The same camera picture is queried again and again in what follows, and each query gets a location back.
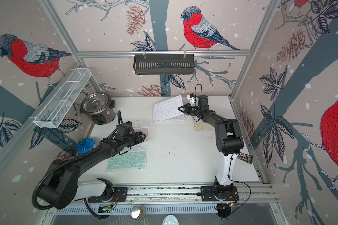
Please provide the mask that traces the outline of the black hanging wall basket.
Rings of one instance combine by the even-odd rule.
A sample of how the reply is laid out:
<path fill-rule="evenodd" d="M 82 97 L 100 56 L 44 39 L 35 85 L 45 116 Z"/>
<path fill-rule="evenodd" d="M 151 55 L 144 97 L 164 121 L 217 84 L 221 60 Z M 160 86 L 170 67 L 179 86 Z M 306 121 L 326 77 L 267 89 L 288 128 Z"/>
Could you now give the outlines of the black hanging wall basket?
<path fill-rule="evenodd" d="M 190 75 L 195 71 L 194 55 L 136 55 L 133 68 L 136 75 Z"/>

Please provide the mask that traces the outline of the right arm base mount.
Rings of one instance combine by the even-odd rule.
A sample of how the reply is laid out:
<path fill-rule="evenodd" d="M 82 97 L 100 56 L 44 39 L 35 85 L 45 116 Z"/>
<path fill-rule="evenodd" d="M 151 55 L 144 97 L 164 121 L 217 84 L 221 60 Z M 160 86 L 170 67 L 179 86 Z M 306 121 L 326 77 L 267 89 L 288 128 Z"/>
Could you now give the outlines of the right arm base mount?
<path fill-rule="evenodd" d="M 239 201 L 237 187 L 232 183 L 231 185 L 213 185 L 201 186 L 200 196 L 203 202 L 213 201 Z"/>

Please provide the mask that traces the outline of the white keyboard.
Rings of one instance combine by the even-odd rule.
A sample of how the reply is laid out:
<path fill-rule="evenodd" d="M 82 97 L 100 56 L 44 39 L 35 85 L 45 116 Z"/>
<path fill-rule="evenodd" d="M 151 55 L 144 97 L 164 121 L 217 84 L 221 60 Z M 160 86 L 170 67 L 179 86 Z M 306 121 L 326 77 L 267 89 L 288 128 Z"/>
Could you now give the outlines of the white keyboard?
<path fill-rule="evenodd" d="M 181 106 L 183 106 L 183 99 L 181 95 L 154 104 L 153 121 L 163 122 L 176 119 L 177 117 L 184 115 L 183 112 L 178 110 Z"/>

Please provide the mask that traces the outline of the yellow keyboard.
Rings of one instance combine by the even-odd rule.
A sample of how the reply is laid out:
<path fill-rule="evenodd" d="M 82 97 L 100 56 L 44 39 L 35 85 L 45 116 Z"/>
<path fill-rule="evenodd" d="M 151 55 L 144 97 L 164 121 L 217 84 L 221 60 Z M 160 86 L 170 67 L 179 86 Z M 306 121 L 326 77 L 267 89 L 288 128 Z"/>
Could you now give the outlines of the yellow keyboard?
<path fill-rule="evenodd" d="M 210 130 L 215 130 L 213 126 L 211 126 L 208 123 L 204 123 L 203 121 L 199 120 L 196 121 L 195 119 L 192 120 L 193 122 L 193 130 L 194 131 L 210 131 Z"/>

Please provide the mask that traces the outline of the aluminium rail track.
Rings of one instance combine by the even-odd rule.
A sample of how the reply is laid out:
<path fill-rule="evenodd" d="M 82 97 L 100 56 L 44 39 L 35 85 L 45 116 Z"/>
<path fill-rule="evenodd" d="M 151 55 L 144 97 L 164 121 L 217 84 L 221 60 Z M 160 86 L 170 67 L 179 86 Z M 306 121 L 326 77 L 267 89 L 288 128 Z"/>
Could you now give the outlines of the aluminium rail track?
<path fill-rule="evenodd" d="M 201 186 L 213 186 L 213 184 L 179 184 L 179 185 L 127 185 L 128 193 L 125 203 L 139 204 L 150 202 L 161 203 L 191 203 L 191 202 L 203 202 L 200 196 Z M 239 201 L 244 202 L 278 202 L 274 190 L 271 185 L 263 184 L 260 182 L 240 183 L 235 182 L 234 186 L 237 187 Z M 99 196 L 98 194 L 89 194 L 89 197 Z"/>

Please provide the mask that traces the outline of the white round lid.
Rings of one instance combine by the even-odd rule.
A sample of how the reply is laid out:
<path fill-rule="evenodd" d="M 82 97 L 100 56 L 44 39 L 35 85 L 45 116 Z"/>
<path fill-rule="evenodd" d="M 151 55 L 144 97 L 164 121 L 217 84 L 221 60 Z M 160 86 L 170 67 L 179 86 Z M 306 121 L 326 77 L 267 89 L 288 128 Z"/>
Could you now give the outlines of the white round lid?
<path fill-rule="evenodd" d="M 164 218 L 162 225 L 179 225 L 179 221 L 174 215 L 168 215 Z"/>

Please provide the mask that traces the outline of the purple candy bar wrapper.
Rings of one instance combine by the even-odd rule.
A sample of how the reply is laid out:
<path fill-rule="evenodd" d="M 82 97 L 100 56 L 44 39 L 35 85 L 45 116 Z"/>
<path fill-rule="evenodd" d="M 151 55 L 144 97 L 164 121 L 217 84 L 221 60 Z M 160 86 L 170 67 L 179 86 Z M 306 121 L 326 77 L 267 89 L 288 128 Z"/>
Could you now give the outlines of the purple candy bar wrapper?
<path fill-rule="evenodd" d="M 237 159 L 242 160 L 251 165 L 253 164 L 253 156 L 246 153 L 240 152 L 237 156 Z"/>

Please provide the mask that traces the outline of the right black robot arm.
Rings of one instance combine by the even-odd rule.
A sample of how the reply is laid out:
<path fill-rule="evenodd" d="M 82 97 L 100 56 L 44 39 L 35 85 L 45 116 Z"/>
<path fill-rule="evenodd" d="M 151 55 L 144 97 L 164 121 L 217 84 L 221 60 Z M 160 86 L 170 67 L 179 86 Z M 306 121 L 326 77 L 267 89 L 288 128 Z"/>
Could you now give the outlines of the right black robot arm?
<path fill-rule="evenodd" d="M 233 167 L 237 155 L 244 148 L 239 122 L 236 119 L 227 119 L 218 115 L 209 108 L 208 96 L 187 95 L 188 104 L 178 108 L 185 115 L 196 117 L 215 129 L 216 146 L 223 154 L 223 163 L 215 177 L 218 187 L 229 186 L 232 180 Z"/>

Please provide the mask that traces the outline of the green keyboard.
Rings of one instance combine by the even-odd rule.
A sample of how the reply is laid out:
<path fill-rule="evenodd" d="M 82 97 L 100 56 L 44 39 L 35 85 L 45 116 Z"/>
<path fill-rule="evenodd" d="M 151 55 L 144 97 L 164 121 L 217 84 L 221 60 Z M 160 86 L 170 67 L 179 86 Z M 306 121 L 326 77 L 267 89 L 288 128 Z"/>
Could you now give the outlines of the green keyboard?
<path fill-rule="evenodd" d="M 147 163 L 147 147 L 137 146 L 125 154 L 108 159 L 106 172 L 144 170 Z"/>

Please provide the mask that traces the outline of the steel rice cooker pot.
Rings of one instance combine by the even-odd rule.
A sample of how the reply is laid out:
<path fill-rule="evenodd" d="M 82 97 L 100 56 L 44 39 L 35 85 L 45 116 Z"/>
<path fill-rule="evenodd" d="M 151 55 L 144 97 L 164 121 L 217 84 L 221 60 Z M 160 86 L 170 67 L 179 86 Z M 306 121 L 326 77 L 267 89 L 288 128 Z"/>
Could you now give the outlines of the steel rice cooker pot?
<path fill-rule="evenodd" d="M 115 119 L 115 100 L 102 92 L 93 93 L 81 103 L 80 113 L 88 115 L 96 125 L 107 124 Z"/>

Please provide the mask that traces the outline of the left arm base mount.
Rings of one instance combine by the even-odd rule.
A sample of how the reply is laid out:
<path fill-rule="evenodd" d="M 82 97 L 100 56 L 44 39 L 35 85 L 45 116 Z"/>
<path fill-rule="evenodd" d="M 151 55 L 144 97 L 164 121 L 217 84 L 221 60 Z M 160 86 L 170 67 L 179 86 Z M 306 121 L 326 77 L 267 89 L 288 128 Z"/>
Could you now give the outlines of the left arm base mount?
<path fill-rule="evenodd" d="M 121 203 L 126 201 L 127 193 L 127 187 L 113 187 L 99 197 L 89 197 L 87 201 L 90 203 Z"/>

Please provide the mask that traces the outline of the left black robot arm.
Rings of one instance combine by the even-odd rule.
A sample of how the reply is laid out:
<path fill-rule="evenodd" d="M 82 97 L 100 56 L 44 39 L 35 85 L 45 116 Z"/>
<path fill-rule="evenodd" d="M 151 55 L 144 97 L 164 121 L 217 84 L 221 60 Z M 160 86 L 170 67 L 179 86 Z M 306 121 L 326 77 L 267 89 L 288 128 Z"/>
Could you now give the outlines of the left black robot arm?
<path fill-rule="evenodd" d="M 77 200 L 78 180 L 82 174 L 103 160 L 119 154 L 124 148 L 130 149 L 145 139 L 144 133 L 135 132 L 132 123 L 126 122 L 117 125 L 111 135 L 88 152 L 71 160 L 53 161 L 33 191 L 32 205 L 38 210 L 65 208 Z"/>

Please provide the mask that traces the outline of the blue lidded container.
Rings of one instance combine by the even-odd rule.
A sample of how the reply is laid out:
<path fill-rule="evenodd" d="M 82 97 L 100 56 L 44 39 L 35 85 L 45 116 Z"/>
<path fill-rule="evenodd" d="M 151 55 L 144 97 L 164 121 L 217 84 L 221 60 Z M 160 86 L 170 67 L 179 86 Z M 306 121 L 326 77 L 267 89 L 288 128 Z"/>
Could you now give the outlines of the blue lidded container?
<path fill-rule="evenodd" d="M 77 150 L 79 154 L 84 154 L 95 147 L 95 141 L 90 138 L 81 139 L 78 141 Z"/>

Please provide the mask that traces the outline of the pink keyboard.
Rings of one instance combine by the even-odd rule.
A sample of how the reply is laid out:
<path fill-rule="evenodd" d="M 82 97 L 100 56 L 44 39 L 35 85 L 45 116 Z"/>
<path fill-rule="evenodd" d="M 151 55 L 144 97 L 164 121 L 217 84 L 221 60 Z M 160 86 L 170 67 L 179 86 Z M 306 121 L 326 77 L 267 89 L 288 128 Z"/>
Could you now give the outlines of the pink keyboard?
<path fill-rule="evenodd" d="M 170 123 L 170 122 L 184 122 L 185 121 L 185 115 L 179 115 L 177 117 L 173 117 L 173 118 L 169 118 L 166 120 L 162 120 L 162 121 L 154 121 L 154 123 Z"/>
<path fill-rule="evenodd" d="M 145 142 L 149 141 L 149 124 L 137 124 L 133 126 L 135 132 L 142 132 L 146 135 Z"/>

